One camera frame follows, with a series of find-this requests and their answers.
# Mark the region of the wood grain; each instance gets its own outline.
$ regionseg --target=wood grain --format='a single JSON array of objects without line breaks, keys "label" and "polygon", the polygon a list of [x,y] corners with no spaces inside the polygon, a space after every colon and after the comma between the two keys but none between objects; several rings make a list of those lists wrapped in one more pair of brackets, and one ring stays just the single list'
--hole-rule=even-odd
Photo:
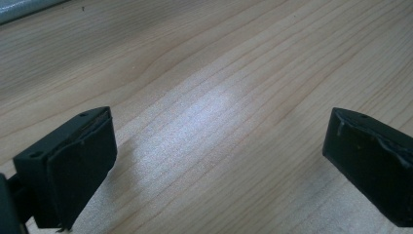
[{"label": "wood grain", "polygon": [[73,0],[1,26],[0,70],[6,176],[112,108],[118,160],[73,233],[411,232],[321,146],[333,106],[413,136],[412,1]]}]

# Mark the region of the hole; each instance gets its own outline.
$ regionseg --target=hole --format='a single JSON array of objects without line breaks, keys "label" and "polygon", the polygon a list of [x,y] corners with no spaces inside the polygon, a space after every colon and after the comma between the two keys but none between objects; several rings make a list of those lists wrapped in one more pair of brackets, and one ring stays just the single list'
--hole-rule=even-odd
[{"label": "hole", "polygon": [[34,153],[29,154],[28,157],[29,158],[37,158],[37,157],[41,156],[42,154],[43,154],[42,151],[34,152]]}]

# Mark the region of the wooden table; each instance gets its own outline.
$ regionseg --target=wooden table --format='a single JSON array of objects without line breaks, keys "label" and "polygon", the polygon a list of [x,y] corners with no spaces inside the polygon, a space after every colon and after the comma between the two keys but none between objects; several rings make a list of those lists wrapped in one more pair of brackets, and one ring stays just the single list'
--hole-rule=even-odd
[{"label": "wooden table", "polygon": [[112,108],[118,160],[73,233],[412,232],[321,155],[333,106],[413,136],[412,1],[73,0],[0,26],[0,71],[6,176]]}]

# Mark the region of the wooden surface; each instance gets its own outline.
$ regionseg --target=wooden surface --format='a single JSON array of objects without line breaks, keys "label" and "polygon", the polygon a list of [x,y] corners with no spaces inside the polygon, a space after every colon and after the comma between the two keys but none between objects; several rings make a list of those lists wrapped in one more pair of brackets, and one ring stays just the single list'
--hole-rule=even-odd
[{"label": "wooden surface", "polygon": [[73,0],[0,26],[0,72],[6,176],[112,108],[118,160],[73,233],[412,232],[321,155],[333,106],[413,136],[412,1]]}]

